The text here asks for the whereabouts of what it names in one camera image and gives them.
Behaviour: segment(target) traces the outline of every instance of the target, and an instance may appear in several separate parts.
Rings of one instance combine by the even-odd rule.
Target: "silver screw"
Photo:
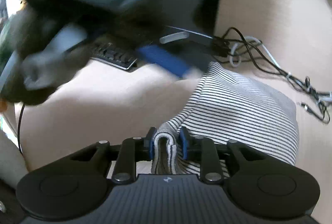
[[[208,173],[205,175],[205,179],[211,182],[219,181],[222,178],[222,176],[218,173]]]
[[[130,174],[127,173],[118,173],[114,175],[114,179],[119,182],[124,182],[130,179]]]
[[[3,204],[2,201],[0,201],[0,211],[3,212],[3,213],[6,212],[6,207],[5,207],[5,205]]]

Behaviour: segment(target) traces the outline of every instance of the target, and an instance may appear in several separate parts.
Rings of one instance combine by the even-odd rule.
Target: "striped fabric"
[[[186,106],[154,135],[152,173],[199,173],[198,163],[182,159],[181,126],[192,136],[225,144],[237,140],[294,165],[298,151],[295,104],[279,91],[212,62]],[[225,164],[221,163],[227,173]]]

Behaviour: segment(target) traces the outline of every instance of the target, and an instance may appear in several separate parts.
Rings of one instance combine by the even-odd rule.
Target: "black wire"
[[[305,103],[301,103],[301,106],[304,107],[306,109],[306,111],[312,115],[314,115],[316,118],[318,118],[321,122],[328,124],[330,122],[330,114],[327,111],[327,106],[324,102],[320,101],[319,97],[320,95],[330,95],[330,93],[326,93],[326,92],[317,92],[315,90],[315,88],[313,88],[310,84],[310,79],[309,77],[306,77],[305,82],[302,82],[299,78],[295,77],[294,75],[291,75],[290,73],[286,72],[285,70],[279,68],[278,66],[276,66],[273,62],[271,62],[259,49],[258,49],[258,45],[254,45],[251,42],[247,42],[245,37],[242,35],[242,33],[235,27],[230,27],[229,29],[227,29],[227,31],[225,32],[225,34],[219,38],[220,40],[224,40],[224,44],[227,45],[227,47],[229,46],[229,42],[227,41],[227,39],[225,39],[225,37],[228,35],[228,33],[234,30],[239,36],[240,36],[240,40],[232,40],[232,41],[237,41],[237,42],[241,42],[243,43],[243,46],[246,47],[247,52],[250,60],[253,62],[254,66],[265,72],[268,74],[272,74],[272,75],[279,75],[279,76],[284,76],[287,81],[292,85],[292,87],[298,91],[298,92],[303,92],[307,95],[310,95],[315,101],[316,104],[318,106],[318,109],[320,111],[320,113],[322,114],[322,116],[317,115],[307,104]],[[253,54],[251,53],[251,50],[255,49],[259,54],[260,54],[260,59],[265,60],[266,62],[268,62],[277,72],[272,72],[270,70],[266,70],[261,68],[256,60],[258,58],[255,58],[253,56]]]
[[[21,130],[21,122],[22,122],[22,116],[23,116],[24,108],[25,108],[25,104],[22,105],[21,112],[20,112],[20,117],[19,117],[19,123],[18,123],[18,126],[17,126],[17,143],[19,145],[19,151],[20,151],[21,154],[23,154],[23,152],[22,152],[21,141],[20,141],[20,130]]]

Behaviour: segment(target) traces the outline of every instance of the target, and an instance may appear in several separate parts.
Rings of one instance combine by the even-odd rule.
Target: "black keyboard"
[[[93,48],[92,59],[129,71],[136,67],[137,58],[112,42],[98,42]]]

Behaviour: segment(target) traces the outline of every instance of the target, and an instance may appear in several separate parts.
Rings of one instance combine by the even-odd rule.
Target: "cable bundle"
[[[226,38],[229,32],[232,30],[235,31],[240,36],[240,39]],[[266,51],[270,59],[268,59],[260,51],[259,47],[262,47]],[[220,64],[230,63],[233,67],[238,67],[241,64],[241,62],[252,62],[254,66],[257,69],[261,70],[262,72],[277,76],[283,76],[296,91],[309,95],[314,100],[321,113],[321,115],[318,115],[306,103],[300,103],[300,105],[309,114],[315,116],[317,119],[319,119],[321,122],[325,124],[328,124],[330,122],[330,114],[327,110],[327,107],[330,104],[332,104],[332,91],[318,92],[311,85],[309,77],[306,77],[305,81],[303,82],[299,78],[292,75],[290,72],[286,72],[285,70],[283,70],[280,67],[280,65],[275,61],[275,59],[267,50],[267,48],[264,46],[262,41],[251,36],[244,37],[237,28],[230,27],[229,29],[227,29],[227,31],[222,37],[214,38],[213,48],[214,51],[218,54],[218,56],[225,55],[225,51],[227,51],[227,56],[229,59],[228,61],[220,61],[214,57],[214,59],[218,61]],[[252,54],[252,50],[256,50],[260,56],[254,57]],[[248,54],[250,58],[242,59],[242,56],[245,54]],[[264,60],[268,62],[272,66],[272,68],[275,69],[275,71],[263,69],[261,66],[257,64],[256,60]]]

